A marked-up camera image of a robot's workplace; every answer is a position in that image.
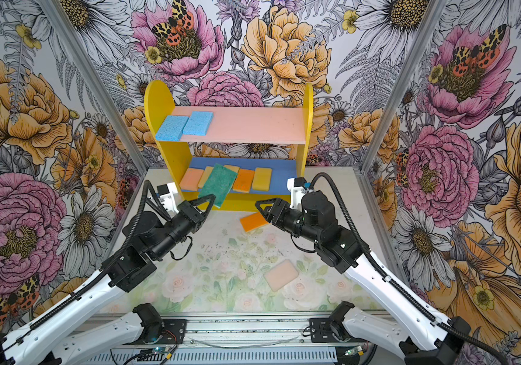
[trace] toy shelf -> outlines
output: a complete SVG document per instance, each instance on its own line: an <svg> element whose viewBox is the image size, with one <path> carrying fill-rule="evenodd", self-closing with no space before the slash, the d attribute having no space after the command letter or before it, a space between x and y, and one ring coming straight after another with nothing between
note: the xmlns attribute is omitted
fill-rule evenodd
<svg viewBox="0 0 521 365"><path fill-rule="evenodd" d="M179 142L156 141L173 181L179 186L187 168L235 165L254 170L256 167L273 169L268 192L228 194L221 210L256 211L257 200L279 197L290 201L287 179L305 175L309 137L313 125L313 86L307 85L303 107L207 107L175 106L167 85L151 81L145 92L145 116L152 135L169 115L190 116L192 112L213 112L214 117L206 135L183 135ZM295 160L264 160L236 158L192 157L189 142L270 143L296 144ZM185 200L197 198L197 192L179 192Z"/></svg>

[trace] pink shelf board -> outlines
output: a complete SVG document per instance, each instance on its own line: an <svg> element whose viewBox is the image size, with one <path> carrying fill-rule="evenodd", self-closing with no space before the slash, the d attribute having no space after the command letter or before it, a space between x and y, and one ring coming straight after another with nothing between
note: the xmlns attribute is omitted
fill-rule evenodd
<svg viewBox="0 0 521 365"><path fill-rule="evenodd" d="M181 142L305 144L303 108L176 106L172 115L212 112L206 135L186 135Z"/></svg>

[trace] shelf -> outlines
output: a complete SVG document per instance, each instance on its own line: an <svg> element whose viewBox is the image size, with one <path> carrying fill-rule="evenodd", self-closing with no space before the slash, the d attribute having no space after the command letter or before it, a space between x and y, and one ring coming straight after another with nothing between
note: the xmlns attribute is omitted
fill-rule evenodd
<svg viewBox="0 0 521 365"><path fill-rule="evenodd" d="M304 144L305 119L300 107L176 106L171 115L212 112L206 135L184 134L180 142Z"/></svg>
<svg viewBox="0 0 521 365"><path fill-rule="evenodd" d="M248 159L248 158L216 158L216 157L193 157L190 167L204 170L206 166L215 164L239 166L241 169L254 171L257 167L267 167L273 170L270 177L270 190L261 192L250 190L248 194L270 194L270 195L290 195L287 189L287 179L297 177L297 165L292 159Z"/></svg>

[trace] blue sponge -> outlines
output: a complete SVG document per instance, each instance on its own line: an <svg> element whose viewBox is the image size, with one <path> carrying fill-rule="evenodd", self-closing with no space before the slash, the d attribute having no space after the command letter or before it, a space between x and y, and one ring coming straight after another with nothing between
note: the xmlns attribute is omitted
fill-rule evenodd
<svg viewBox="0 0 521 365"><path fill-rule="evenodd" d="M183 127L187 123L188 117L169 115L159 128L155 135L155 140L158 141L179 141L182 137Z"/></svg>
<svg viewBox="0 0 521 365"><path fill-rule="evenodd" d="M213 116L212 112L192 112L183 128L183 134L206 135Z"/></svg>

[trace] green sponge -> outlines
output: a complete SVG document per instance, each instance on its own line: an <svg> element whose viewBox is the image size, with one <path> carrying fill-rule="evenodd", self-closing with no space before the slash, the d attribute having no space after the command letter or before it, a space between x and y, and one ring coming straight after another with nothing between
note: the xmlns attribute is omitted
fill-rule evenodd
<svg viewBox="0 0 521 365"><path fill-rule="evenodd" d="M220 208L226 199L226 196L232 189L234 180L238 174L220 164L215 164L210 177L200 191L200 197L213 194L216 196L214 205Z"/></svg>

